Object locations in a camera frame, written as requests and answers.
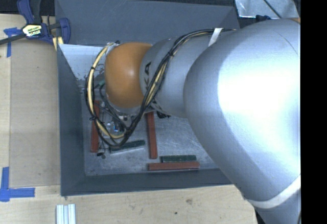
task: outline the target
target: wooden block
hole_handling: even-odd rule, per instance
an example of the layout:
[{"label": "wooden block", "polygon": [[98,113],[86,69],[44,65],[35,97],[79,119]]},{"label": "wooden block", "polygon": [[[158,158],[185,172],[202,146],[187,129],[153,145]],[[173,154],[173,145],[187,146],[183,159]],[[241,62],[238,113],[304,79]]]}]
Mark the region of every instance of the wooden block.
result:
[{"label": "wooden block", "polygon": [[[100,102],[98,100],[94,101],[94,111],[97,116],[100,114],[100,108],[98,105],[100,105]],[[99,149],[99,134],[96,127],[96,122],[93,120],[92,122],[92,129],[91,129],[91,152],[97,153]]]},{"label": "wooden block", "polygon": [[189,162],[166,162],[166,163],[149,163],[148,169],[153,170],[177,170],[177,169],[199,169],[200,163],[197,161]]},{"label": "wooden block", "polygon": [[[0,15],[0,30],[24,25],[21,15]],[[57,52],[53,45],[26,38],[11,47],[9,187],[60,184]]]},{"label": "wooden block", "polygon": [[147,113],[146,118],[147,118],[150,158],[155,160],[156,158],[158,158],[158,149],[157,149],[157,139],[155,135],[154,113],[153,112]]}]

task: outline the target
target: wire bundle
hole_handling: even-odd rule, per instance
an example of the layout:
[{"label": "wire bundle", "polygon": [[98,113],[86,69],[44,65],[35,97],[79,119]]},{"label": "wire bundle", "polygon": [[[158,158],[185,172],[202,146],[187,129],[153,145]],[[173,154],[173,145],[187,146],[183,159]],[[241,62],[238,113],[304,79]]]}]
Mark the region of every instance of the wire bundle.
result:
[{"label": "wire bundle", "polygon": [[[112,146],[120,147],[120,146],[124,145],[127,142],[127,140],[129,139],[129,137],[133,134],[133,132],[136,129],[136,126],[138,125],[138,123],[140,122],[142,116],[144,115],[146,110],[150,107],[155,96],[161,89],[161,86],[162,86],[164,79],[166,77],[166,74],[167,74],[167,70],[168,70],[170,61],[177,53],[178,48],[193,37],[212,35],[213,32],[214,32],[214,29],[199,30],[199,31],[191,32],[187,35],[181,36],[175,41],[172,48],[167,52],[165,57],[160,62],[158,68],[156,69],[155,74],[153,75],[151,82],[149,84],[149,87],[144,95],[139,112],[136,115],[136,117],[132,119],[132,122],[131,122],[130,126],[128,126],[128,127],[119,118],[117,111],[110,105],[109,101],[103,95],[102,88],[104,85],[100,86],[100,95],[101,95],[102,100],[105,102],[105,105],[107,108],[106,111],[113,117],[113,119],[115,121],[119,122],[122,127],[123,132],[118,135],[110,133],[108,131],[108,129],[106,128],[106,126],[104,125],[104,123],[99,119],[99,117],[96,115],[96,113],[94,111],[94,98],[95,98],[94,72],[95,72],[95,69],[96,69],[101,57],[107,52],[107,50],[110,47],[114,47],[115,43],[110,43],[110,44],[106,45],[97,55],[93,65],[88,73],[87,79],[85,81],[85,100],[86,100],[86,105],[91,114],[90,120],[94,120],[98,134],[99,134],[100,138],[102,139],[102,141],[105,142],[110,147],[112,147]],[[103,135],[110,137],[110,139],[112,140],[112,143],[107,141],[103,137]],[[123,138],[123,139],[120,142],[117,142],[116,139],[120,139],[120,138]]]}]

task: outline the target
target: blue tape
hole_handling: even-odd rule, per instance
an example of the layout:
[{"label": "blue tape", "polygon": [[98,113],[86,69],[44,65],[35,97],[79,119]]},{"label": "blue tape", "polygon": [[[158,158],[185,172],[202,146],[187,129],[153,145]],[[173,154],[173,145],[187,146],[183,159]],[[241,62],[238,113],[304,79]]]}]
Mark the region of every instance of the blue tape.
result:
[{"label": "blue tape", "polygon": [[35,188],[9,189],[9,167],[2,169],[0,201],[8,202],[16,197],[35,197]]},{"label": "blue tape", "polygon": [[[9,28],[9,29],[4,29],[4,33],[8,37],[11,37],[12,35],[20,35],[22,31],[18,28]],[[10,56],[11,56],[11,42],[9,42],[7,45],[7,58],[9,58]]]}]

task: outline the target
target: white tape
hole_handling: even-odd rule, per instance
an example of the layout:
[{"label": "white tape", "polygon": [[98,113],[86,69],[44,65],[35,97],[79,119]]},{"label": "white tape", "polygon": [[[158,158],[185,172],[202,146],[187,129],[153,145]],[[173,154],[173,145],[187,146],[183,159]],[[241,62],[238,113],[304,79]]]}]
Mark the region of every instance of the white tape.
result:
[{"label": "white tape", "polygon": [[295,181],[293,181],[285,190],[283,190],[277,196],[266,201],[255,201],[247,199],[254,207],[259,209],[271,209],[283,204],[293,194],[295,194],[301,188],[301,175],[299,175]]},{"label": "white tape", "polygon": [[57,224],[64,224],[63,205],[57,205],[57,210],[56,210],[56,223]]},{"label": "white tape", "polygon": [[112,51],[115,47],[117,47],[119,44],[113,43],[111,46],[108,47],[106,56]]},{"label": "white tape", "polygon": [[221,32],[222,30],[223,30],[223,28],[215,28],[214,33],[213,33],[213,35],[211,36],[211,39],[210,39],[210,41],[209,41],[209,47],[210,47],[213,43],[215,43],[215,42],[217,41],[218,36],[219,36],[219,34],[220,34],[220,32]]},{"label": "white tape", "polygon": [[75,204],[68,205],[68,223],[76,224]]}]

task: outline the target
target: white stripe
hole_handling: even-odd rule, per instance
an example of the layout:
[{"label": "white stripe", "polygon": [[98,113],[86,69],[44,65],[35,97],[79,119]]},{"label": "white stripe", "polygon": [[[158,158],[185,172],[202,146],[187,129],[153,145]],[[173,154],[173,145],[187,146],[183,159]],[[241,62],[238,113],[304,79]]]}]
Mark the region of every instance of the white stripe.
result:
[{"label": "white stripe", "polygon": [[69,224],[76,224],[76,213],[75,213],[75,204],[68,205],[68,223]]},{"label": "white stripe", "polygon": [[57,205],[57,224],[63,224],[63,205]]},{"label": "white stripe", "polygon": [[221,32],[222,30],[223,30],[222,28],[215,28],[214,33],[213,33],[213,35],[211,36],[211,39],[210,39],[210,41],[209,41],[209,47],[210,47],[213,43],[215,43],[215,42],[217,41],[218,36],[219,36],[219,34],[220,34],[220,32]]},{"label": "white stripe", "polygon": [[271,198],[270,200],[255,201],[255,200],[248,199],[247,201],[249,201],[256,208],[271,209],[271,208],[277,207],[280,204],[284,203],[293,194],[295,194],[300,188],[301,188],[301,175],[299,175],[296,178],[296,180],[293,181],[285,190],[283,190],[280,194]]},{"label": "white stripe", "polygon": [[64,224],[69,224],[68,206],[67,205],[63,206],[63,223]]}]

